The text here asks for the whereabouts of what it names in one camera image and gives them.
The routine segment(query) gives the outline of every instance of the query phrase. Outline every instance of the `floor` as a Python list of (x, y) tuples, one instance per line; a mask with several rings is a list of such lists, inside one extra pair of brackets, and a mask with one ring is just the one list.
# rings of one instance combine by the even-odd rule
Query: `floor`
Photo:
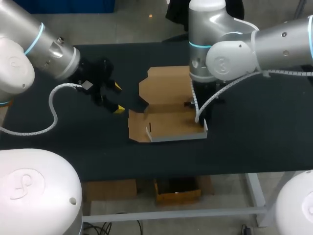
[[(268, 199), (282, 175), (283, 172), (258, 174), (266, 199)], [(206, 195), (195, 204), (158, 207), (155, 204), (152, 182), (138, 181), (138, 187), (143, 192), (136, 199), (94, 201), (91, 204), (90, 211), (92, 215), (98, 215), (119, 212), (154, 212), (252, 206), (244, 175), (213, 175), (211, 177), (215, 195)], [(239, 235), (241, 225), (243, 224), (251, 227), (254, 235), (279, 235), (274, 224), (267, 228), (257, 228), (254, 215), (146, 220), (143, 221), (143, 228), (145, 235)], [(137, 235), (139, 234), (139, 227), (135, 221), (114, 222), (110, 234)]]
[[(283, 23), (293, 18), (297, 3), (298, 0), (244, 0), (245, 20), (261, 29)], [(181, 25), (165, 19), (166, 10), (166, 0), (117, 0), (116, 11), (113, 14), (59, 14), (35, 17), (44, 22), (52, 32), (63, 36), (74, 45), (158, 42), (184, 33)], [(309, 1), (304, 16), (312, 13), (313, 1)], [(5, 109), (0, 109), (0, 124), (5, 113)], [(259, 173), (266, 197), (281, 176), (282, 172)], [(152, 196), (140, 195), (134, 200), (93, 202), (91, 214), (249, 206), (246, 183), (241, 175), (215, 175), (212, 179), (216, 195), (205, 196), (199, 203), (193, 205), (158, 208)], [(254, 235), (278, 235), (275, 225), (256, 228), (254, 217), (248, 215), (143, 222), (145, 235), (238, 235), (242, 224), (253, 227)], [(139, 234), (139, 228), (133, 221), (115, 222), (111, 234), (136, 235)]]

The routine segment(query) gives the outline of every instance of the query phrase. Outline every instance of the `table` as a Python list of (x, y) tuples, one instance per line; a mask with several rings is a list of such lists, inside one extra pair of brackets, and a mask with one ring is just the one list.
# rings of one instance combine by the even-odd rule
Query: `table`
[[(120, 97), (110, 95), (136, 111), (143, 109), (138, 102), (138, 83), (147, 76), (149, 67), (188, 64), (187, 42), (78, 48), (91, 61), (104, 55), (112, 60), (113, 79), (123, 88), (123, 94)], [(49, 126), (52, 116), (47, 99), (56, 85), (52, 78), (36, 71), (33, 86), (18, 96), (9, 108), (4, 127), (31, 132)], [(82, 181), (313, 168), (313, 88), (306, 78), (255, 76), (227, 91), (223, 98), (226, 104), (214, 107), (206, 140), (137, 143), (128, 138), (127, 112), (111, 115), (93, 105), (88, 96), (63, 89), (54, 98), (59, 122), (52, 131), (27, 138), (2, 133), (0, 149), (39, 148), (55, 152), (73, 165)], [(259, 225), (268, 225), (277, 194), (292, 175), (293, 172), (285, 174), (267, 207), (255, 174), (247, 175), (256, 207), (242, 209), (240, 213), (263, 213), (265, 218), (260, 217)], [(238, 209), (191, 214), (174, 211), (167, 217), (237, 213)], [(151, 218), (133, 214), (112, 216), (85, 220)]]

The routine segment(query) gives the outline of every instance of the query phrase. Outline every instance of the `robot logo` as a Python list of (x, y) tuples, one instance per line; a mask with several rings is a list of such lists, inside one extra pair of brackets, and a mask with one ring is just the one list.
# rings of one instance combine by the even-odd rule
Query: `robot logo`
[(229, 73), (229, 64), (229, 59), (219, 56), (214, 60), (214, 69), (219, 74), (227, 74)]
[(8, 174), (4, 180), (4, 191), (10, 200), (36, 199), (45, 190), (43, 175), (34, 169), (22, 168)]

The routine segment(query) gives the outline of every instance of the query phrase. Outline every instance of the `cardboard tray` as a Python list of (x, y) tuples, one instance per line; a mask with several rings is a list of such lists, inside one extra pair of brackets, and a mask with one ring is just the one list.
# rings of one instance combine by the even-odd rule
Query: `cardboard tray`
[(137, 142), (206, 139), (207, 125), (195, 123), (188, 66), (152, 67), (139, 83), (139, 95), (149, 103), (144, 113), (129, 110), (129, 138)]

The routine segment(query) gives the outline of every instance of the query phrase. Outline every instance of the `flat cardboard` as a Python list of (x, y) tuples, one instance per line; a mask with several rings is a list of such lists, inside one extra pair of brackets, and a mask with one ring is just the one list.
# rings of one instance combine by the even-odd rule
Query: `flat cardboard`
[(136, 180), (85, 182), (83, 196), (84, 202), (135, 198)]
[(149, 103), (144, 113), (129, 110), (129, 138), (138, 142), (205, 139), (195, 123), (196, 111), (185, 107), (192, 100), (188, 66), (153, 67), (139, 83), (139, 95)]

